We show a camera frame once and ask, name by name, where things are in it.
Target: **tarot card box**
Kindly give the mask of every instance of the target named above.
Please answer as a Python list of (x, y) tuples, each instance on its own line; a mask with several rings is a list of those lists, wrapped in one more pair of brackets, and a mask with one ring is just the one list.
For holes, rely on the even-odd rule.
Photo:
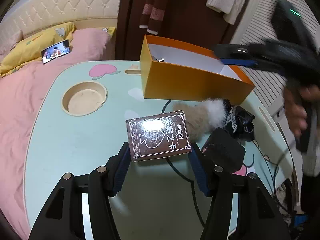
[(182, 110), (131, 119), (126, 123), (133, 162), (191, 152)]

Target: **hand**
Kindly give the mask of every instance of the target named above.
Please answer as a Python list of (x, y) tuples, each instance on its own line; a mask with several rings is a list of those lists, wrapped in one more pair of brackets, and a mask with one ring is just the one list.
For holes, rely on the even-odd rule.
[[(320, 101), (320, 89), (316, 85), (308, 88), (301, 88), (299, 92), (306, 101)], [(289, 129), (293, 132), (295, 137), (299, 138), (302, 131), (307, 128), (307, 113), (302, 106), (299, 106), (294, 102), (294, 97), (289, 89), (284, 89), (283, 96), (285, 115), (288, 120)]]

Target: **video on phone screen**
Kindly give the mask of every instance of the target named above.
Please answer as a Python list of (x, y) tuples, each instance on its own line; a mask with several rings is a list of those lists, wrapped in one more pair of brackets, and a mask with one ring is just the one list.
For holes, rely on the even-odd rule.
[(68, 54), (70, 52), (69, 41), (65, 40), (54, 44), (41, 52), (42, 62), (43, 64), (57, 58)]

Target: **tufted headboard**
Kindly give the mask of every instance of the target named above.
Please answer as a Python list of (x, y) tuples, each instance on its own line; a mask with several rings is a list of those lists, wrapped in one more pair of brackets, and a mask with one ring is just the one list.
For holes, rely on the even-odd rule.
[(78, 29), (116, 26), (120, 0), (28, 0), (0, 22), (0, 45), (18, 30), (27, 37), (63, 22)]

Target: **blue gripper pad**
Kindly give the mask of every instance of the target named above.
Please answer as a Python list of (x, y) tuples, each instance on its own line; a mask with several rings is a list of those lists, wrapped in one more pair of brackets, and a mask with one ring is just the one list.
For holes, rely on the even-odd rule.
[(254, 60), (246, 60), (246, 59), (226, 59), (226, 58), (222, 58), (220, 60), (225, 65), (238, 65), (238, 66), (245, 66), (245, 67), (250, 67), (252, 65), (255, 65), (255, 63), (256, 63)]
[(113, 184), (113, 190), (112, 190), (114, 195), (116, 195), (119, 191), (121, 191), (130, 162), (131, 162), (130, 150), (129, 150), (129, 146), (127, 146), (114, 176), (114, 184)]
[(208, 177), (201, 165), (201, 162), (198, 158), (198, 155), (196, 153), (194, 146), (192, 146), (192, 152), (188, 153), (188, 158), (189, 158), (193, 173), (196, 177), (199, 190), (203, 192), (203, 194), (206, 197), (208, 197), (210, 192), (208, 187)]
[(295, 216), (294, 217), (294, 226), (297, 227), (298, 225), (306, 222), (308, 220), (308, 216)]

